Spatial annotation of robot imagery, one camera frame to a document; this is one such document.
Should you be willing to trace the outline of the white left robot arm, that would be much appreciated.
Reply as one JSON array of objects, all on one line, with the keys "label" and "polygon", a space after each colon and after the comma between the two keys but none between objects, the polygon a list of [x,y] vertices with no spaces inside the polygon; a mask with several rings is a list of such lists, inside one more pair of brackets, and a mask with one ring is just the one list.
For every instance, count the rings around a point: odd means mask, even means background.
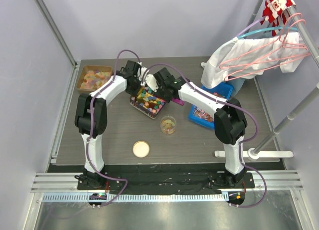
[{"label": "white left robot arm", "polygon": [[85,147],[83,174],[77,175],[80,189],[102,189],[108,180],[123,179],[107,177],[102,157],[102,136],[107,128],[108,104],[120,93],[133,94],[140,87],[142,63],[127,61],[126,66],[116,71],[110,79],[90,94],[78,97],[75,126],[81,134]]}]

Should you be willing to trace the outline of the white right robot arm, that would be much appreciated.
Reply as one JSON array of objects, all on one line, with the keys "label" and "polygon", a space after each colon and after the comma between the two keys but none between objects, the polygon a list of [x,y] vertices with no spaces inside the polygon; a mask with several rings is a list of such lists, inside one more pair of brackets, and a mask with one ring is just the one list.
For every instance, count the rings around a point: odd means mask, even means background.
[{"label": "white right robot arm", "polygon": [[163,68],[154,74],[159,97],[169,102],[179,99],[208,113],[214,119],[214,133],[223,143],[225,152],[225,182],[235,188],[246,173],[242,160],[242,145],[247,120],[237,99],[230,101],[214,96],[183,77],[175,78]]}]

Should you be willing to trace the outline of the magenta plastic scoop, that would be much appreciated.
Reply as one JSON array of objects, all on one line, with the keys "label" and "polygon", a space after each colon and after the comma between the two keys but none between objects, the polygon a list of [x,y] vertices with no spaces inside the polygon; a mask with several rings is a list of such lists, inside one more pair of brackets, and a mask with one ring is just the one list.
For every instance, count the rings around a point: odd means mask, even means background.
[{"label": "magenta plastic scoop", "polygon": [[176,104],[178,104],[178,105],[181,105],[181,106],[184,105],[184,101],[182,101],[182,100],[180,100],[180,99],[175,99],[175,98],[173,98],[173,99],[172,99],[172,102],[174,102],[174,103],[176,103]]}]

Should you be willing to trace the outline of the clear glass jar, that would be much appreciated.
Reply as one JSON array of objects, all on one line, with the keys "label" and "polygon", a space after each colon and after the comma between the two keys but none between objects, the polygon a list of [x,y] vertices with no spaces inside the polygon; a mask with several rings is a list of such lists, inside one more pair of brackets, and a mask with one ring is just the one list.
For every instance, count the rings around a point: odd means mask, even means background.
[{"label": "clear glass jar", "polygon": [[164,116],[160,121],[160,129],[166,135],[171,135],[176,129],[176,120],[172,116]]}]

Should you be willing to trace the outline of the dark tin of star candies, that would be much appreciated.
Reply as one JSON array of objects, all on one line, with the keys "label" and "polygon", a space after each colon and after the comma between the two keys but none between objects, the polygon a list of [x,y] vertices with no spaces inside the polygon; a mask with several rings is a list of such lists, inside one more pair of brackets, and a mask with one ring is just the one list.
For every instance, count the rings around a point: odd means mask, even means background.
[{"label": "dark tin of star candies", "polygon": [[166,106],[166,101],[154,96],[149,87],[141,87],[137,95],[130,96],[130,104],[151,119],[156,119]]}]

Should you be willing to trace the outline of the gold tin of popsicle candies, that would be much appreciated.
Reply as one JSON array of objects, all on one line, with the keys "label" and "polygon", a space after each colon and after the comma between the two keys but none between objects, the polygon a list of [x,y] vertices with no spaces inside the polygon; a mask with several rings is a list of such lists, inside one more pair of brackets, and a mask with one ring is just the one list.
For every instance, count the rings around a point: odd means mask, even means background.
[{"label": "gold tin of popsicle candies", "polygon": [[76,89],[79,93],[90,93],[102,87],[112,76],[110,66],[85,65],[80,73]]}]

